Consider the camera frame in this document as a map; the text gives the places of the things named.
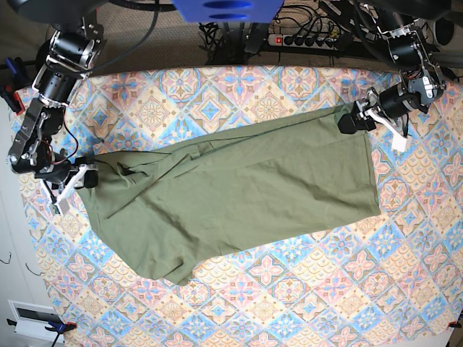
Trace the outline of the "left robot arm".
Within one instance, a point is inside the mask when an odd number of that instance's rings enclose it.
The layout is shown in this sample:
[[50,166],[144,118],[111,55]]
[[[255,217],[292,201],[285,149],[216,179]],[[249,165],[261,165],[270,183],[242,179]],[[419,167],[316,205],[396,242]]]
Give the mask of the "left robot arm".
[[396,12],[383,14],[384,29],[355,2],[354,28],[374,57],[399,71],[401,82],[380,93],[369,88],[336,122],[343,134],[369,132],[382,124],[392,133],[391,148],[403,153],[410,146],[409,114],[427,113],[443,95],[446,82],[438,62],[427,51],[417,21]]

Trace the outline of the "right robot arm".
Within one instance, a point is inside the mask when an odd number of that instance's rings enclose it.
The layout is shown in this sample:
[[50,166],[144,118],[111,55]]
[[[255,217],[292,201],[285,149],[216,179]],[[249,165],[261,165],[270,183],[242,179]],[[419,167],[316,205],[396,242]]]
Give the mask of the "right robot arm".
[[98,170],[85,158],[70,161],[66,150],[56,152],[52,137],[65,128],[64,115],[104,47],[103,27],[96,19],[101,1],[9,1],[9,6],[31,21],[55,28],[42,67],[32,83],[32,99],[17,131],[7,160],[16,174],[32,173],[46,190],[51,211],[69,209],[73,189],[93,187]]

